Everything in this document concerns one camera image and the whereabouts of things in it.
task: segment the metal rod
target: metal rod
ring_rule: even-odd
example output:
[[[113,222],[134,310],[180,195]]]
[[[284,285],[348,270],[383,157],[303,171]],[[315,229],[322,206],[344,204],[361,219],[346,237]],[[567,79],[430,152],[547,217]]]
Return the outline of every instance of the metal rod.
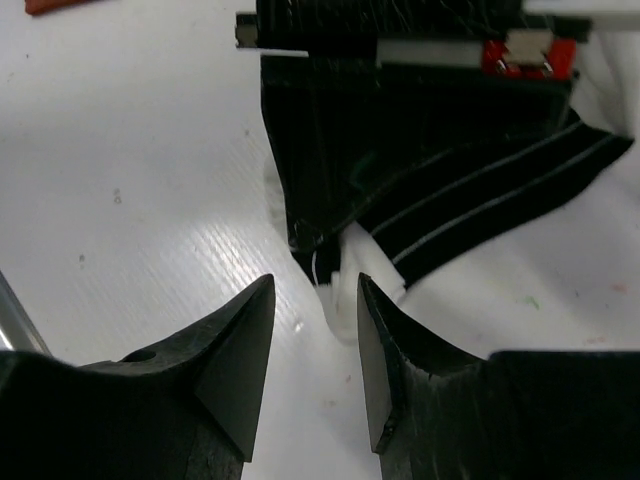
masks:
[[[22,304],[0,272],[0,350],[51,355]]]

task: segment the orange object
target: orange object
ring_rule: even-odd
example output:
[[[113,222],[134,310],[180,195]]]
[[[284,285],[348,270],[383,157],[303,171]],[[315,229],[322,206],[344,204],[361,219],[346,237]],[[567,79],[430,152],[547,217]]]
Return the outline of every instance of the orange object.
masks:
[[[87,0],[26,0],[25,11],[29,15],[42,15],[56,8],[68,7]]]

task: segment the hole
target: hole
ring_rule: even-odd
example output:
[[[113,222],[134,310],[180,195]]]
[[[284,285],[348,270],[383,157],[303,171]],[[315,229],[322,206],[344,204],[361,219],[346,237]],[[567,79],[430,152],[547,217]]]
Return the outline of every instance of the hole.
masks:
[[[121,361],[124,363],[146,362],[147,360],[155,358],[155,356],[156,352],[152,352],[151,350],[138,350],[136,352],[130,353]]]

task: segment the white stripe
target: white stripe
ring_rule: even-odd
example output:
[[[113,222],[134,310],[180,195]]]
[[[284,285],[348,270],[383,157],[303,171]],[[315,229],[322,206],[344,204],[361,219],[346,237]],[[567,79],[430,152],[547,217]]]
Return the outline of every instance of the white stripe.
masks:
[[[379,38],[376,65],[383,63],[448,67],[482,67],[483,42]]]
[[[501,203],[503,203],[503,202],[513,198],[513,197],[516,197],[516,196],[520,195],[523,191],[528,190],[529,188],[534,187],[534,186],[546,181],[549,177],[554,176],[557,173],[560,173],[563,170],[566,170],[567,168],[572,167],[573,165],[578,163],[580,160],[582,160],[586,156],[588,156],[591,153],[593,153],[596,150],[598,150],[604,144],[606,144],[606,143],[610,142],[611,140],[613,140],[614,137],[615,137],[615,135],[613,135],[613,134],[606,136],[602,140],[600,140],[597,143],[593,144],[587,150],[585,150],[582,153],[572,157],[566,163],[563,163],[562,165],[560,165],[559,167],[556,167],[555,169],[551,170],[547,174],[545,174],[545,175],[543,175],[541,177],[538,177],[535,180],[527,183],[523,187],[517,188],[515,190],[511,190],[510,192],[508,192],[508,193],[506,193],[506,194],[504,194],[504,195],[502,195],[502,196],[500,196],[498,198],[494,198],[493,200],[490,200],[490,201],[488,201],[486,203],[483,203],[479,207],[476,207],[473,210],[470,210],[469,212],[465,213],[464,215],[461,215],[461,216],[459,216],[459,217],[457,217],[457,218],[445,223],[441,227],[437,228],[436,230],[434,230],[432,232],[429,232],[427,235],[425,235],[424,237],[420,238],[420,240],[416,241],[411,246],[405,248],[402,252],[400,252],[398,255],[393,257],[393,259],[391,261],[393,262],[394,265],[397,265],[398,262],[402,261],[404,258],[406,258],[409,255],[411,255],[413,252],[415,252],[417,249],[422,247],[428,241],[430,241],[433,238],[437,237],[438,235],[440,235],[441,233],[445,232],[446,230],[449,230],[451,227],[455,227],[456,225],[468,220],[469,218],[477,215],[478,213],[484,212],[485,210],[487,210],[489,208],[495,207],[496,205],[500,205]]]
[[[9,338],[4,334],[1,328],[0,328],[0,345],[4,345],[4,348],[2,350],[4,349],[15,350],[15,348],[13,347],[13,344],[11,343]]]
[[[456,180],[453,183],[450,183],[449,185],[447,185],[446,187],[438,190],[437,192],[429,195],[428,197],[423,198],[422,200],[418,200],[416,203],[414,203],[413,205],[410,205],[409,207],[405,208],[404,210],[402,210],[401,212],[396,213],[394,216],[388,218],[387,220],[385,220],[384,222],[382,222],[380,225],[378,225],[376,228],[374,228],[373,230],[371,230],[371,235],[377,235],[378,233],[380,233],[381,231],[383,231],[385,228],[393,225],[395,222],[397,222],[398,220],[400,220],[402,217],[408,215],[409,213],[413,212],[414,210],[416,210],[417,208],[420,208],[421,206],[423,206],[425,203],[430,202],[431,200],[433,200],[434,198],[439,197],[440,195],[442,195],[443,193],[446,193],[450,190],[453,190],[455,188],[458,188],[461,185],[464,185],[467,182],[470,182],[471,180],[474,180],[475,178],[479,177],[480,175],[483,175],[487,172],[490,172],[492,170],[495,170],[496,168],[500,168],[503,167],[504,165],[507,165],[515,160],[518,160],[520,158],[522,158],[524,155],[527,155],[535,150],[538,150],[541,147],[544,147],[545,145],[553,142],[554,140],[557,140],[561,137],[564,137],[565,135],[568,135],[569,133],[573,132],[575,129],[577,129],[580,125],[582,125],[582,121],[578,120],[575,123],[572,123],[571,125],[569,125],[567,128],[565,128],[564,130],[550,136],[547,137],[537,143],[534,143],[533,145],[529,145],[527,148],[520,150],[517,153],[514,153],[508,157],[504,157],[500,160],[498,160],[495,163],[492,163],[490,165],[487,165],[486,167],[484,167],[481,170],[477,170],[473,173],[471,173],[470,175],[467,175],[466,177],[461,178],[460,180]]]
[[[311,275],[313,276],[313,281],[316,285],[320,285],[318,282],[318,275],[316,274],[316,259],[318,258],[318,251],[315,250],[313,255],[311,255]]]

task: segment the scratch mark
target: scratch mark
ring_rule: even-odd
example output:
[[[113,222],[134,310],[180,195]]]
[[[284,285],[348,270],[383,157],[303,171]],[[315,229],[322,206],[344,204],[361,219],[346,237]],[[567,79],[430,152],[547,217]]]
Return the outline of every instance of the scratch mark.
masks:
[[[464,468],[464,465],[462,465],[462,462],[460,462],[460,474],[462,475],[462,480],[471,480],[471,475],[469,475],[469,472],[467,471],[467,469]]]
[[[475,25],[476,27],[483,30],[485,33],[498,33],[495,29],[491,28],[491,26],[489,25],[489,20],[487,18],[486,11],[484,12],[485,24],[482,24],[481,22],[478,22],[474,19],[476,8],[473,5],[473,3],[471,3],[471,0],[467,0],[467,4],[469,5],[469,18],[467,19],[467,21],[471,25]]]
[[[364,191],[364,185],[362,185],[362,183],[360,182],[359,177],[376,160],[377,158],[376,158],[375,151],[366,153],[360,160],[358,160],[358,163],[356,163],[355,166],[353,167],[351,171],[351,175],[349,175],[349,183],[353,185],[355,188],[357,188],[358,190]]]
[[[413,18],[414,15],[413,15],[413,11],[411,10],[411,5],[409,3],[409,0],[404,0],[404,6],[405,6],[405,9],[406,9],[405,11],[409,15],[409,20],[411,20],[410,30],[413,30],[416,22],[415,22],[415,19]]]
[[[297,12],[297,16],[298,16],[298,23],[300,24],[300,30],[304,29],[304,25],[302,23],[302,13],[300,12],[300,2],[296,2],[296,12]]]
[[[440,472],[438,471],[438,461],[436,460],[435,454],[431,457],[431,463],[433,465],[433,473],[436,475],[436,480],[440,480]]]
[[[523,11],[520,12],[520,20],[522,20],[522,23],[524,23],[525,28],[531,29],[531,27],[529,26],[529,22],[527,22],[526,14]]]
[[[378,25],[378,19],[376,18],[376,9],[373,8],[373,1],[369,1],[369,6],[371,7],[371,16],[373,17],[373,23],[376,26],[376,32],[379,32],[380,26]]]
[[[538,303],[538,300],[536,300],[535,297],[532,297],[531,295],[528,295],[528,296],[524,297],[524,299],[522,301],[524,302],[525,305],[531,305],[531,306],[535,307],[536,310],[540,310],[540,303]]]
[[[293,28],[293,3],[291,0],[287,2],[289,4],[289,8],[287,8],[287,20],[289,20],[289,27]]]
[[[393,4],[393,8],[396,10],[396,13],[398,14],[398,17],[400,18],[400,20],[402,20],[402,23],[404,23],[404,26],[407,29],[407,32],[410,31],[411,27],[409,26],[409,22],[407,22],[407,19],[404,18],[404,15],[402,15],[402,12],[400,11],[398,4],[395,2],[395,0],[391,0],[391,3]]]
[[[458,23],[460,23],[467,30],[467,33],[473,34],[473,30],[471,30],[469,25],[466,24],[464,19],[453,8],[451,8],[449,5],[444,3],[444,0],[440,0],[440,5],[442,5],[445,8],[445,10],[449,10],[453,14],[453,16],[456,17],[456,20],[458,21]]]
[[[599,343],[604,343],[606,341],[607,339],[604,337],[604,335],[600,335],[599,337],[587,338],[584,342],[582,342],[582,344],[585,346],[597,345]]]
[[[480,0],[480,13],[482,14],[482,18],[484,19],[484,26],[487,29],[487,32],[494,32],[495,30],[491,27],[489,22],[489,15],[487,15],[487,4],[485,0]]]
[[[323,26],[324,23],[322,22],[322,18],[320,18],[320,10],[318,9],[320,5],[320,2],[316,2],[315,3],[315,7],[316,7],[316,21],[318,22],[319,26]]]
[[[547,25],[547,28],[554,32],[556,30],[556,19],[551,15],[544,16],[544,23]]]

